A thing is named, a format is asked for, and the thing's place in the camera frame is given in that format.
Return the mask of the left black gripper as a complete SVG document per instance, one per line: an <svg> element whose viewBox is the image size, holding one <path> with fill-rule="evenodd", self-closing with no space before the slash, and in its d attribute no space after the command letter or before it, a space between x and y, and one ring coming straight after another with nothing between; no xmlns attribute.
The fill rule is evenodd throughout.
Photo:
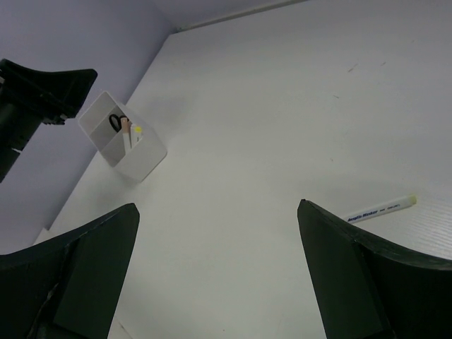
<svg viewBox="0 0 452 339"><path fill-rule="evenodd" d="M59 125L80 111L97 71L37 71L2 59L1 77L10 101L24 106L46 124Z"/></svg>

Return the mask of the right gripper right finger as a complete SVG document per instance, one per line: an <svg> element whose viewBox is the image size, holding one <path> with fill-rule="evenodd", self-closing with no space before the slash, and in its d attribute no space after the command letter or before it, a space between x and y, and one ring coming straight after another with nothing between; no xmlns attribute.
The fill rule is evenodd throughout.
<svg viewBox="0 0 452 339"><path fill-rule="evenodd" d="M327 338L450 338L451 261L301 200L299 232Z"/></svg>

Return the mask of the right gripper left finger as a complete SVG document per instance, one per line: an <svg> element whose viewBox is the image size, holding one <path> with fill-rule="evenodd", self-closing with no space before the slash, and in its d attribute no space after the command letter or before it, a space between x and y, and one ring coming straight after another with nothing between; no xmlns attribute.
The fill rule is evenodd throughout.
<svg viewBox="0 0 452 339"><path fill-rule="evenodd" d="M1 256L1 337L107 338L139 221L128 203Z"/></svg>

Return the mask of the black scissors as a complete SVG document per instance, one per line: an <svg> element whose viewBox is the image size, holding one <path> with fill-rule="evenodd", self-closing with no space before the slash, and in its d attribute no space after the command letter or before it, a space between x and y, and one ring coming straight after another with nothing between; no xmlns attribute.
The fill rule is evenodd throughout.
<svg viewBox="0 0 452 339"><path fill-rule="evenodd" d="M130 123L129 123L129 118L127 116L125 116L125 115L118 116L117 114L110 114L108 116L108 120L109 120L110 126L117 133L119 133L120 131L123 130L122 122L125 121L127 123L126 130L128 133L130 132Z"/></svg>

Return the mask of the peach cap marker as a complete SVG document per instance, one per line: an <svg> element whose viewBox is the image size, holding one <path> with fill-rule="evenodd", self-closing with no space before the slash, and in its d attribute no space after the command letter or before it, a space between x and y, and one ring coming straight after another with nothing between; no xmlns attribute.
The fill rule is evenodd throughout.
<svg viewBox="0 0 452 339"><path fill-rule="evenodd" d="M128 153L131 150L130 123L127 117L122 117L120 119L120 122L124 142L124 150L125 153Z"/></svg>

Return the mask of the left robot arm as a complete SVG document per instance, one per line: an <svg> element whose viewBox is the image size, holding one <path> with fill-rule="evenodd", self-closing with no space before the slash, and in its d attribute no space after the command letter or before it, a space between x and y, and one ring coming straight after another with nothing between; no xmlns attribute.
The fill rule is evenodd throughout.
<svg viewBox="0 0 452 339"><path fill-rule="evenodd" d="M1 60L1 179L40 125L76 117L97 76L94 69L37 71Z"/></svg>

